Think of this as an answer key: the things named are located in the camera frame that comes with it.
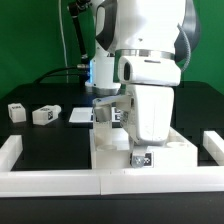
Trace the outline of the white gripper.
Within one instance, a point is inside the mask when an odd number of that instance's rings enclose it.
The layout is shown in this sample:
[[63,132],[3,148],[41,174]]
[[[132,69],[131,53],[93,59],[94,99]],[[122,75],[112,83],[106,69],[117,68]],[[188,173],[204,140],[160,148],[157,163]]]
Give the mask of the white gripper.
[[163,145],[168,138],[174,102],[173,86],[180,83],[180,68],[171,59],[121,56],[118,77],[131,98],[130,111],[121,115],[121,126],[138,144],[131,166],[141,168],[147,147]]

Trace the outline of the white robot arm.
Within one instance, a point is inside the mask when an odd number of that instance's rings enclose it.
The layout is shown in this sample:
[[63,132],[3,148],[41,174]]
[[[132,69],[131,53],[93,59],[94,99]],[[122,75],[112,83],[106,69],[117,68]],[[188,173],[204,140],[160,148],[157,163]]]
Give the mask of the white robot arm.
[[97,41],[115,55],[114,73],[125,86],[116,96],[93,101],[94,118],[111,120],[111,108],[121,111],[128,133],[130,164],[145,165],[150,147],[162,147],[169,135],[173,88],[180,83],[191,52],[200,38],[193,0],[107,0],[98,6]]

